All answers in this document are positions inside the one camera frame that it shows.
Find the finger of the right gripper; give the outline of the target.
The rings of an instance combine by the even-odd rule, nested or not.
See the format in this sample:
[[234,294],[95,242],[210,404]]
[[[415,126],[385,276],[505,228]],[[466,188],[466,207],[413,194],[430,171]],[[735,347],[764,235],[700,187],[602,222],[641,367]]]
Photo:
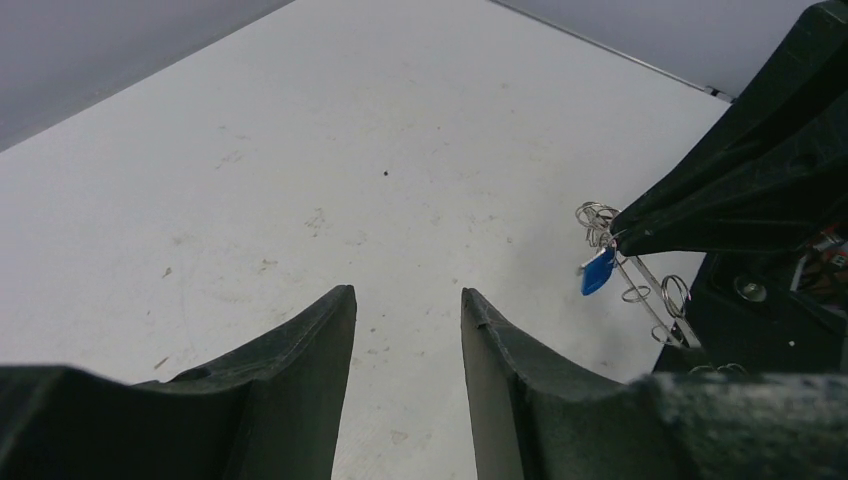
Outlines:
[[847,97],[847,4],[808,7],[730,108],[664,178],[632,204],[650,206],[657,185],[700,186],[791,135],[840,95]]
[[652,205],[631,204],[616,218],[625,255],[796,250],[847,219],[847,97],[700,186],[648,194]]

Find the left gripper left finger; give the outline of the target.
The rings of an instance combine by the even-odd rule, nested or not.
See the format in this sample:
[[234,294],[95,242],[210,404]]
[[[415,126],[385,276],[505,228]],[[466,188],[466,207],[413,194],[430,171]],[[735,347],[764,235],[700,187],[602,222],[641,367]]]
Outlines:
[[328,479],[357,302],[339,285],[167,382],[70,366],[1,370],[5,479]]

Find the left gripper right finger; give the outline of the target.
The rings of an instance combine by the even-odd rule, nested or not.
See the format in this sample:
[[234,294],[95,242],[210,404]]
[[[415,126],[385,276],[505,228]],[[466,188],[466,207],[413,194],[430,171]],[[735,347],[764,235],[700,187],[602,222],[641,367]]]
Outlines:
[[843,375],[656,373],[618,383],[461,295],[481,479],[843,479]]

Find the key with blue tag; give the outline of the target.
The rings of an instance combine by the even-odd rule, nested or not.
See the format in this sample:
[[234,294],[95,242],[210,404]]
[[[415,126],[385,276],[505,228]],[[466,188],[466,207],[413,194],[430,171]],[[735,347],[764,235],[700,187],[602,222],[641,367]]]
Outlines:
[[594,294],[608,282],[616,268],[616,255],[614,247],[602,247],[578,266],[580,293],[583,296]]

